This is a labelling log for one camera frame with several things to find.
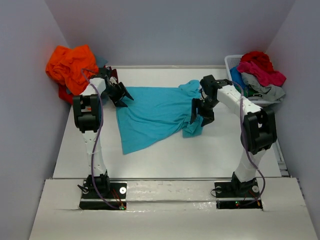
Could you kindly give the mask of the teal t shirt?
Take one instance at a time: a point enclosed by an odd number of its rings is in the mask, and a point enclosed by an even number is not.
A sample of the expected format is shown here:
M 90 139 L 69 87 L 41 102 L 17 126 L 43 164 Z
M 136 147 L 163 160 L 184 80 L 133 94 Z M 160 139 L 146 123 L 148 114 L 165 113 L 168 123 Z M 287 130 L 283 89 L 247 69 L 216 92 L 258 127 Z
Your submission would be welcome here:
M 182 132 L 183 138 L 200 136 L 202 117 L 191 122 L 192 99 L 200 98 L 200 82 L 178 87 L 129 87 L 134 100 L 116 109 L 122 153 L 131 154 Z

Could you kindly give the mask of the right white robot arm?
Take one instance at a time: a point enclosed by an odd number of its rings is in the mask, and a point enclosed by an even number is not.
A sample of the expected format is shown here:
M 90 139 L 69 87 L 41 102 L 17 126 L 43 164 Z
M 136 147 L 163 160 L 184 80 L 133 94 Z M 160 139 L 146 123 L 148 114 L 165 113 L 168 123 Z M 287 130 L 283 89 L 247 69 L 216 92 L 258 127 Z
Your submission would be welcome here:
M 259 189 L 256 179 L 261 173 L 259 163 L 277 140 L 275 113 L 271 108 L 251 102 L 235 86 L 236 82 L 228 79 L 204 76 L 200 81 L 201 97 L 191 102 L 190 123 L 193 124 L 198 116 L 202 117 L 201 126 L 212 123 L 215 120 L 214 107 L 219 103 L 239 117 L 243 153 L 231 181 L 215 184 L 214 196 L 220 199 L 252 196 L 258 199 L 264 191 Z

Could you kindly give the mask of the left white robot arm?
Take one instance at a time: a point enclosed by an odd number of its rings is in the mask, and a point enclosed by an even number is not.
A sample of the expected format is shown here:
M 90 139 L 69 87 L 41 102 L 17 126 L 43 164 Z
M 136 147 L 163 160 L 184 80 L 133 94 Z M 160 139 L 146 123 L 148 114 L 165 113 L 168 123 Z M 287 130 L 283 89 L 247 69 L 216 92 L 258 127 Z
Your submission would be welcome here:
M 104 198 L 110 194 L 111 184 L 102 154 L 100 133 L 104 123 L 103 99 L 110 99 L 116 108 L 126 108 L 124 98 L 133 100 L 122 82 L 119 82 L 117 70 L 101 67 L 98 73 L 83 68 L 88 86 L 79 95 L 73 97 L 73 116 L 75 126 L 82 134 L 88 160 L 89 174 L 80 187 L 86 195 L 93 194 Z

